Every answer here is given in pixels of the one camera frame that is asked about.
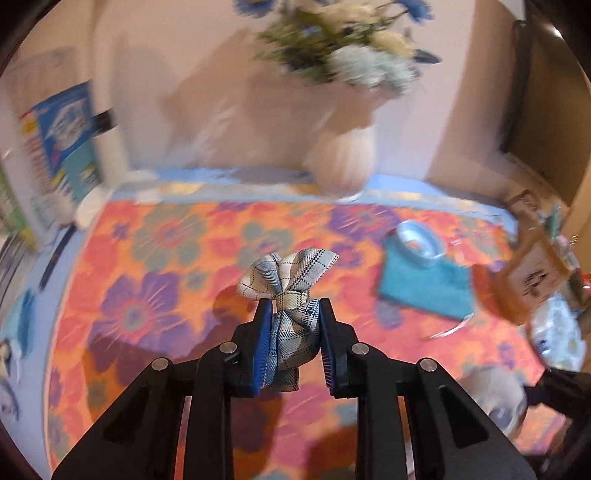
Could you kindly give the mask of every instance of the blue towel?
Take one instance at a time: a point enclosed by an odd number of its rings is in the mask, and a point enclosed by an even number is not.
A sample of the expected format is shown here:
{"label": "blue towel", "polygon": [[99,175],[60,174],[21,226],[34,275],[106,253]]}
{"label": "blue towel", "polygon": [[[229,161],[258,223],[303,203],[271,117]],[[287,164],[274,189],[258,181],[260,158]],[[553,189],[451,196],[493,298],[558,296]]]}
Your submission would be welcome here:
{"label": "blue towel", "polygon": [[474,312],[471,269],[445,257],[431,268],[421,267],[400,250],[392,236],[386,237],[384,247],[382,297],[457,320]]}

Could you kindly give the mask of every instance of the wall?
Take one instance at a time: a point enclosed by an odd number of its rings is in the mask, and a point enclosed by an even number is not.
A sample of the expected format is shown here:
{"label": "wall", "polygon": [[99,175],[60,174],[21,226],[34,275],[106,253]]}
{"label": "wall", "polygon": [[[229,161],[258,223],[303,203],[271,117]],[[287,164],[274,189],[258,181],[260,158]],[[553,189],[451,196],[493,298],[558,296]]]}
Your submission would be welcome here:
{"label": "wall", "polygon": [[[505,3],[522,15],[520,0]],[[492,197],[531,186],[496,153],[512,69],[507,7],[438,0],[436,19],[413,26],[444,62],[376,112],[381,173]],[[107,85],[135,167],[299,167],[338,99],[251,60],[252,32],[267,21],[237,15],[232,0],[62,0],[19,55],[76,46],[81,80],[95,72]]]}

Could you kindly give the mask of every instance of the plaid fabric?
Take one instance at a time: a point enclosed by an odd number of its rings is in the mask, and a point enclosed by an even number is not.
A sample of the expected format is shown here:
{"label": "plaid fabric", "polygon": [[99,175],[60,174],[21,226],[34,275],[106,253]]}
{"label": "plaid fabric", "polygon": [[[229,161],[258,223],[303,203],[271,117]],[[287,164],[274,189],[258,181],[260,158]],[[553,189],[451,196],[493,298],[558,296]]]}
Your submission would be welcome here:
{"label": "plaid fabric", "polygon": [[288,257],[269,254],[254,262],[236,293],[251,300],[274,299],[271,341],[263,387],[282,392],[298,389],[298,367],[320,349],[319,302],[310,287],[337,261],[338,255],[306,248]]}

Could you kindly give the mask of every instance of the artificial flower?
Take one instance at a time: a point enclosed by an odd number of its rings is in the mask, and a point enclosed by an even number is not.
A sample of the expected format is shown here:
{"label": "artificial flower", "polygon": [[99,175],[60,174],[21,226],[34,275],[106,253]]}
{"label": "artificial flower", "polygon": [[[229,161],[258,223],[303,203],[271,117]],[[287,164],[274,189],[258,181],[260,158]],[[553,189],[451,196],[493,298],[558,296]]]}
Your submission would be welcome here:
{"label": "artificial flower", "polygon": [[397,3],[408,10],[415,23],[422,24],[423,20],[433,19],[431,6],[424,0],[398,0]]}
{"label": "artificial flower", "polygon": [[372,45],[378,50],[389,51],[405,59],[411,59],[416,50],[414,43],[392,30],[375,32],[372,37]]}
{"label": "artificial flower", "polygon": [[384,73],[382,85],[399,95],[409,92],[418,78],[418,70],[412,62],[385,51],[379,53],[379,68]]}
{"label": "artificial flower", "polygon": [[239,14],[262,18],[273,10],[275,0],[234,0]]}
{"label": "artificial flower", "polygon": [[341,82],[366,88],[377,87],[384,79],[372,47],[347,45],[329,56],[329,68]]}
{"label": "artificial flower", "polygon": [[337,30],[347,23],[373,24],[379,20],[375,8],[364,4],[336,3],[320,8],[317,13]]}

